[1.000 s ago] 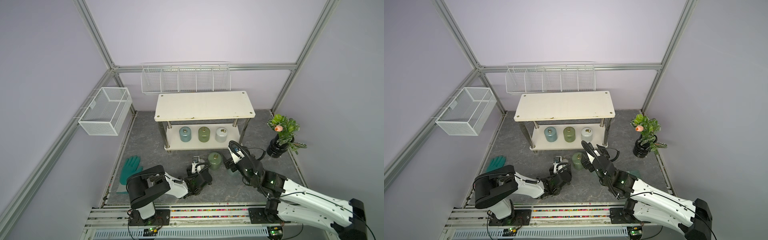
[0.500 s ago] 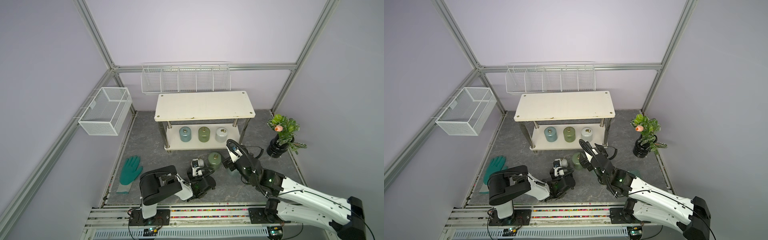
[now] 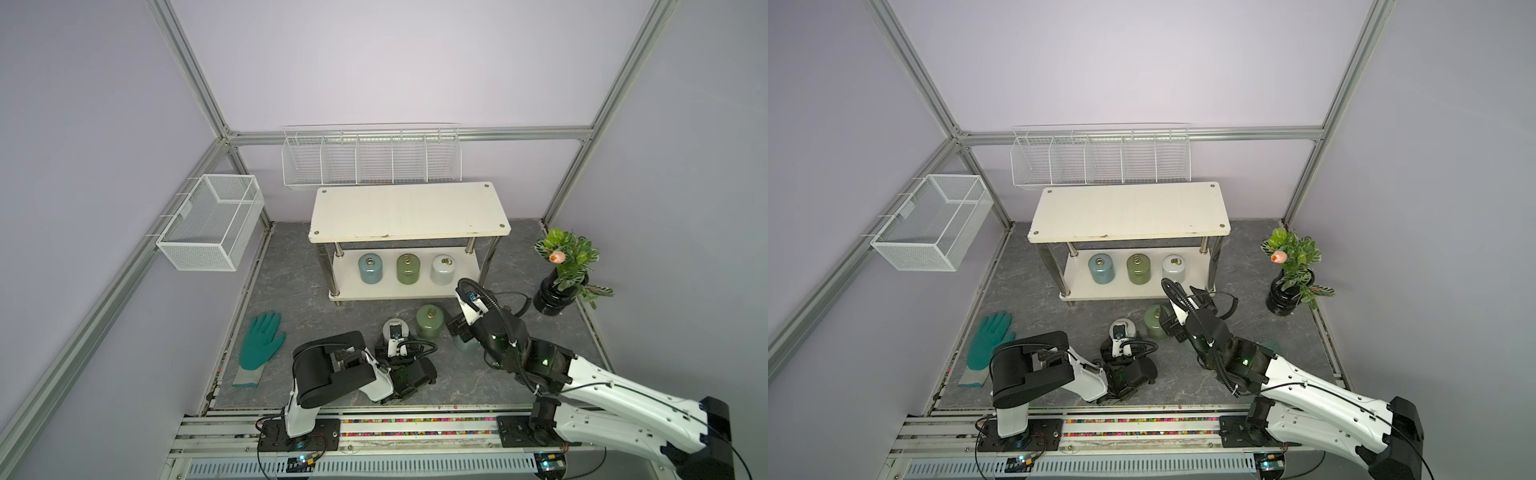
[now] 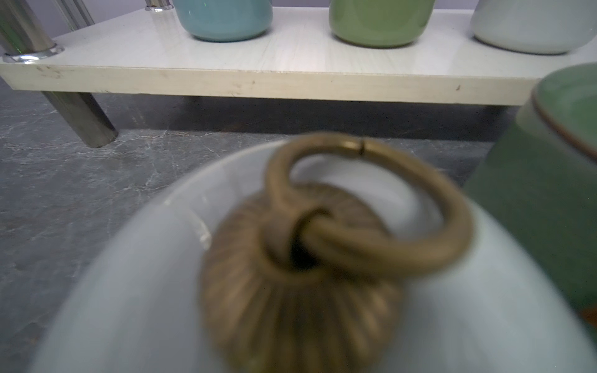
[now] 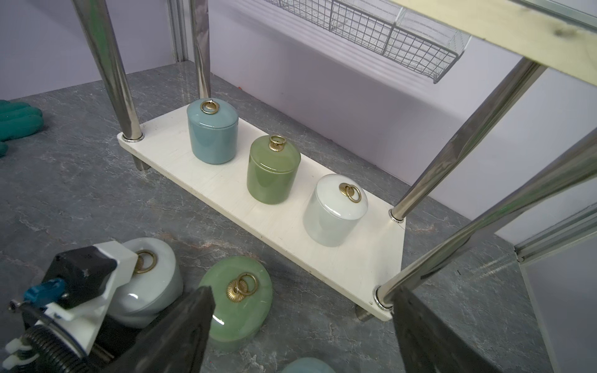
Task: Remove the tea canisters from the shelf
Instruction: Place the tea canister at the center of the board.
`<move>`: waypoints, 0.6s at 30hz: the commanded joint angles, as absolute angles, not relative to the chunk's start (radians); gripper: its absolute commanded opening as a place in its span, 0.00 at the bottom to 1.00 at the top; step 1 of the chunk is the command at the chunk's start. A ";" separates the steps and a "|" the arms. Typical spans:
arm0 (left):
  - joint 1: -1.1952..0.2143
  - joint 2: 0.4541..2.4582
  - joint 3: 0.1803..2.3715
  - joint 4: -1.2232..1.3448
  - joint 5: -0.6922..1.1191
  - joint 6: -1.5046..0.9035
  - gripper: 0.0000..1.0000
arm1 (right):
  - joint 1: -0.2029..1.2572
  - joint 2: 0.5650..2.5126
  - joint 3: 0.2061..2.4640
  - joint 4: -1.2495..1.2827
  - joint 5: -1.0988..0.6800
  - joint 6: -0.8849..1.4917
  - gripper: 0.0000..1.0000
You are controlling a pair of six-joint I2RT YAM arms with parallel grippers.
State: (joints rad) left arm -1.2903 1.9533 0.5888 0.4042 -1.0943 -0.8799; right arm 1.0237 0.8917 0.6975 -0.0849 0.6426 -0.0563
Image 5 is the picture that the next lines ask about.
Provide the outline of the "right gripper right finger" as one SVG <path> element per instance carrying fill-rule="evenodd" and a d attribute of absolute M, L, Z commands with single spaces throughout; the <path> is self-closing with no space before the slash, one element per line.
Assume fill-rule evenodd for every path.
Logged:
<path fill-rule="evenodd" d="M 405 371 L 499 371 L 407 288 L 394 293 L 392 315 Z"/>

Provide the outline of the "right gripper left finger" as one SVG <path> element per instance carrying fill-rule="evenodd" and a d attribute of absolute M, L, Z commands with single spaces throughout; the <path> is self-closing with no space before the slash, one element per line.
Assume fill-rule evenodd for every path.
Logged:
<path fill-rule="evenodd" d="M 104 372 L 199 372 L 215 299 L 211 287 L 199 287 Z"/>

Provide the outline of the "large white tea canister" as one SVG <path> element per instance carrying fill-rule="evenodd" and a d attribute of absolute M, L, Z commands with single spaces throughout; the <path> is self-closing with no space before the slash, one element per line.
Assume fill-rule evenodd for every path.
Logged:
<path fill-rule="evenodd" d="M 138 255 L 130 281 L 119 287 L 107 311 L 123 326 L 143 329 L 183 293 L 183 278 L 173 249 L 155 238 L 124 243 Z"/>

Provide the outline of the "large green tea canister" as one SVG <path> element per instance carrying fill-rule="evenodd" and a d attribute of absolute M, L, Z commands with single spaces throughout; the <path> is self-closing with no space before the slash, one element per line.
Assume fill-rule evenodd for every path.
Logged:
<path fill-rule="evenodd" d="M 223 353 L 238 351 L 256 336 L 271 310 L 269 273 L 253 258 L 231 256 L 212 266 L 199 285 L 210 287 L 215 300 L 209 344 Z"/>

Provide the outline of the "large light blue tea canister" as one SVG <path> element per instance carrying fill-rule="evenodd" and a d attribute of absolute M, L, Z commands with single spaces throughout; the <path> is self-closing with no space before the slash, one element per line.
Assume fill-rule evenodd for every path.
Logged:
<path fill-rule="evenodd" d="M 301 357 L 283 368 L 281 373 L 335 373 L 335 371 L 318 358 Z"/>

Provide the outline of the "small blue tea canister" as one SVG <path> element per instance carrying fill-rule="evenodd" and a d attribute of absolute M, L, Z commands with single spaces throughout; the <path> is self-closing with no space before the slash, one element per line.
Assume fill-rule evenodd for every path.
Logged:
<path fill-rule="evenodd" d="M 194 156 L 220 165 L 236 156 L 239 115 L 222 99 L 198 99 L 187 107 L 187 122 Z"/>

